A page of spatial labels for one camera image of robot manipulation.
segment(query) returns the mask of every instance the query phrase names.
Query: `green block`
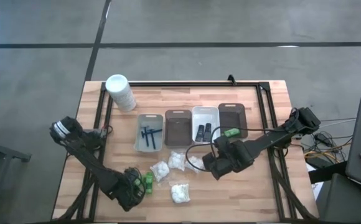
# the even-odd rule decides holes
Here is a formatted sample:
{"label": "green block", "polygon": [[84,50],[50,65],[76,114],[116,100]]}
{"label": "green block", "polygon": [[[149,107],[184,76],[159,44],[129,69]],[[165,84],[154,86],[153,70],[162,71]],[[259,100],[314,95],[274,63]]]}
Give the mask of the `green block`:
{"label": "green block", "polygon": [[240,134],[240,130],[238,128],[232,128],[227,131],[224,131],[223,133],[226,135],[226,137],[230,138],[232,136],[236,136]]}

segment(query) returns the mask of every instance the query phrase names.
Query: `green object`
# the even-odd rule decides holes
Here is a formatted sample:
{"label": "green object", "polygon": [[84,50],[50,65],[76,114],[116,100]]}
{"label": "green object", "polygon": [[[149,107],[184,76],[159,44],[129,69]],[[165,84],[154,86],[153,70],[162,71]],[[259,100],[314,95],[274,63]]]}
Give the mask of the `green object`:
{"label": "green object", "polygon": [[238,128],[232,128],[227,131],[224,131],[223,133],[226,135],[226,137],[230,138],[232,136],[236,136],[240,134],[240,130]]}
{"label": "green object", "polygon": [[153,193],[153,172],[149,171],[146,173],[146,175],[143,176],[143,183],[146,194],[152,194]]}

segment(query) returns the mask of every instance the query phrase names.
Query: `dark plastic tray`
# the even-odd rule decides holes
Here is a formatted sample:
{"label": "dark plastic tray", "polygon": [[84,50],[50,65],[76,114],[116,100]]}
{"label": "dark plastic tray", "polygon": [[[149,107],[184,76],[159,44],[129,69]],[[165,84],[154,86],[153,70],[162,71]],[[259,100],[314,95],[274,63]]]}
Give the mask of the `dark plastic tray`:
{"label": "dark plastic tray", "polygon": [[[247,120],[245,116],[245,108],[241,103],[221,103],[218,106],[219,119],[221,126],[231,126],[235,128],[247,128]],[[220,132],[231,128],[221,128]],[[240,134],[233,138],[247,138],[248,131],[240,130]]]}
{"label": "dark plastic tray", "polygon": [[165,130],[165,145],[190,146],[192,144],[192,112],[167,110]]}

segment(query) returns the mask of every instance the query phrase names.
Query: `plastic bin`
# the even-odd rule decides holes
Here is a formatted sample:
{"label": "plastic bin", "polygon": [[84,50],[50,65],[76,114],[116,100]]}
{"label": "plastic bin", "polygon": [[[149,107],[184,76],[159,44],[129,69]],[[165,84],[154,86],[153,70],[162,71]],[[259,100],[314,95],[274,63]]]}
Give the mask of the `plastic bin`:
{"label": "plastic bin", "polygon": [[[235,128],[247,128],[247,120],[245,116],[245,107],[241,103],[221,103],[218,106],[219,118],[221,126],[229,126]],[[231,128],[221,128],[220,132],[229,130]],[[247,138],[248,131],[240,130],[240,134],[233,138]]]}
{"label": "plastic bin", "polygon": [[[199,125],[204,125],[210,123],[211,124],[211,131],[213,131],[216,127],[219,127],[219,110],[215,107],[208,107],[208,106],[195,106],[192,110],[192,124],[193,124],[193,131],[192,131],[192,139],[193,142],[196,144],[202,143],[209,143],[207,142],[196,142],[195,137],[197,135],[197,131],[199,130]],[[216,139],[220,136],[220,130],[216,130],[213,138]]]}
{"label": "plastic bin", "polygon": [[192,144],[192,112],[167,110],[165,130],[166,146],[190,146]]}
{"label": "plastic bin", "polygon": [[[153,148],[153,143],[151,139],[151,134],[143,137],[142,132],[144,132],[143,127],[148,127],[148,129],[160,130],[158,133],[154,133],[154,143],[156,149]],[[160,114],[140,114],[138,116],[138,125],[136,127],[136,139],[134,148],[139,152],[158,152],[162,149],[162,134],[164,132],[164,119]],[[149,141],[149,146],[146,144],[146,137]]]}

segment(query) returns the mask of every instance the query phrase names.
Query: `white container lid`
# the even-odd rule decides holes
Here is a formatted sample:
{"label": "white container lid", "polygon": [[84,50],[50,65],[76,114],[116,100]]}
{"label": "white container lid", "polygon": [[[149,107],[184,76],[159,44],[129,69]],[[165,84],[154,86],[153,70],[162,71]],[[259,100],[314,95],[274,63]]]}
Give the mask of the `white container lid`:
{"label": "white container lid", "polygon": [[116,74],[112,75],[106,81],[106,89],[112,93],[119,93],[128,86],[128,80],[125,76]]}

